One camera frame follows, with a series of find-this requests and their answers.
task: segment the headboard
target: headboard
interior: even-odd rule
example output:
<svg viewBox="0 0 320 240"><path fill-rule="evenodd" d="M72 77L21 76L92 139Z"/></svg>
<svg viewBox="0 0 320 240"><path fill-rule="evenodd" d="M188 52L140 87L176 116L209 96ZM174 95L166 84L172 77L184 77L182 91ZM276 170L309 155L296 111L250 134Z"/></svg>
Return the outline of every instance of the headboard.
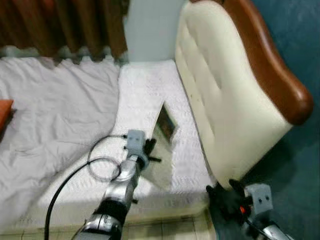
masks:
<svg viewBox="0 0 320 240"><path fill-rule="evenodd" d="M208 164L224 188L312 112L311 95L250 0L187 2L175 61Z"/></svg>

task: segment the tiled floor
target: tiled floor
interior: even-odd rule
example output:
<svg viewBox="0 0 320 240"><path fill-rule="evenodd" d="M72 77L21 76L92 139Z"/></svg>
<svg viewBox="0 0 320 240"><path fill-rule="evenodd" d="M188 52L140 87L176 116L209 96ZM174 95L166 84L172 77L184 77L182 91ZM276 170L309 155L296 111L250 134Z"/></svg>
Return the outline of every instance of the tiled floor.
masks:
<svg viewBox="0 0 320 240"><path fill-rule="evenodd" d="M50 240L71 240L74 231L50 233ZM43 240L43 233L0 235L0 240ZM123 240L215 240L216 233L208 212L179 221L125 225Z"/></svg>

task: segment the tufted cushion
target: tufted cushion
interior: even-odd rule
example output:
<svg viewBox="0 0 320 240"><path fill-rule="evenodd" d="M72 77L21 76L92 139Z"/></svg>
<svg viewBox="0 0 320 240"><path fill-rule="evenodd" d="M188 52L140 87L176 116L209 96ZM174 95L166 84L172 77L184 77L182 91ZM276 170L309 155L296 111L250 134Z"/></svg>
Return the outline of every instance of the tufted cushion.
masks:
<svg viewBox="0 0 320 240"><path fill-rule="evenodd" d="M175 61L209 166L226 188L292 125L259 86L237 28L218 3L185 4Z"/></svg>
<svg viewBox="0 0 320 240"><path fill-rule="evenodd" d="M10 116L11 106L13 103L13 100L0 100L0 133L4 128L8 117Z"/></svg>

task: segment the wire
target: wire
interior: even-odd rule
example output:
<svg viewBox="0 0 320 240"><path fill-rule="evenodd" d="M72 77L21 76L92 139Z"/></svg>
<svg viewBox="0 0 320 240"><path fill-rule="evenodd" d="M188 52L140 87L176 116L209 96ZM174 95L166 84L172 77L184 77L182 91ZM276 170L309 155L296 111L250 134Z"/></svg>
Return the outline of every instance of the wire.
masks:
<svg viewBox="0 0 320 240"><path fill-rule="evenodd" d="M45 216L45 224L44 224L44 240L49 240L49 228L50 228L50 218L51 218L51 213L52 213L52 210L54 208L54 205L55 205L55 202L60 194L60 192L62 191L62 189L64 188L64 186L67 184L67 182L77 173L79 172L81 169L83 169L84 167L86 166L90 166L91 163L93 162L97 162L97 161L109 161L109 162L112 162L116 165L117 169L118 169L118 174L116 176L114 176L111 181L115 178L117 178L120 173L121 173L121 169L120 169L120 165L115 161L113 160L112 158L106 158L106 157L99 157L99 158L96 158L96 159L93 159L93 160L89 160L90 159L90 156L91 156L91 153L92 151L94 150L95 146L97 144L99 144L102 140L106 139L106 138L127 138L126 135L108 135L108 136L104 136L102 138L100 138L98 141L96 141L93 146L91 147L90 149L90 152L89 152L89 155L88 155L88 159L87 159L87 162L84 163L83 165L79 166L76 170L74 170L64 181L63 183L61 183L61 185L59 186L59 188L57 189L57 191L55 192L55 194L53 195L52 199L51 199L51 202L49 204L49 207L48 207L48 210L46 212L46 216Z"/></svg>
<svg viewBox="0 0 320 240"><path fill-rule="evenodd" d="M245 222L247 224L249 224L250 227L254 228L255 230L257 230L262 236L264 236L265 238L269 239L269 240L274 240L273 238L270 238L264 231L262 231L261 229L259 229L256 225L254 225L251 221L249 221L248 219L245 220Z"/></svg>
<svg viewBox="0 0 320 240"><path fill-rule="evenodd" d="M123 139L126 139L127 138L127 135L107 135L107 136L103 136L101 137L100 139L98 139L93 145L92 147L90 148L90 151L89 151L89 154L88 154L88 157L86 159L86 162L88 163L88 171L89 171L89 174L97 181L100 181L102 183L105 183L105 182L110 182L110 178L106 178L106 177L101 177L97 174L95 174L95 172L93 171L92 169L92 165L90 164L90 158L91 158L91 154L93 152L93 150L95 149L95 147L101 143L103 140L107 139L107 138L123 138Z"/></svg>

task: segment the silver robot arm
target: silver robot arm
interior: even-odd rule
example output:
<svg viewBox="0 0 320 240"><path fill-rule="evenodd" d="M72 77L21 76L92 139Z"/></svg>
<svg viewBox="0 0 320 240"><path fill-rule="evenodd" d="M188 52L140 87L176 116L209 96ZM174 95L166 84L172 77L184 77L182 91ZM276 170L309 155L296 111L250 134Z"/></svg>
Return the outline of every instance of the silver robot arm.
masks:
<svg viewBox="0 0 320 240"><path fill-rule="evenodd" d="M75 235L75 240L121 239L140 173L149 165L145 142L143 131L129 130L126 146L128 154L120 165L121 172L116 179L109 182L99 207Z"/></svg>
<svg viewBox="0 0 320 240"><path fill-rule="evenodd" d="M271 220L270 213L274 207L269 185L255 183L244 186L234 179L229 183L231 190L225 190L219 184L214 188L206 187L210 204L220 210L224 220L235 221L247 237L255 240L293 240Z"/></svg>

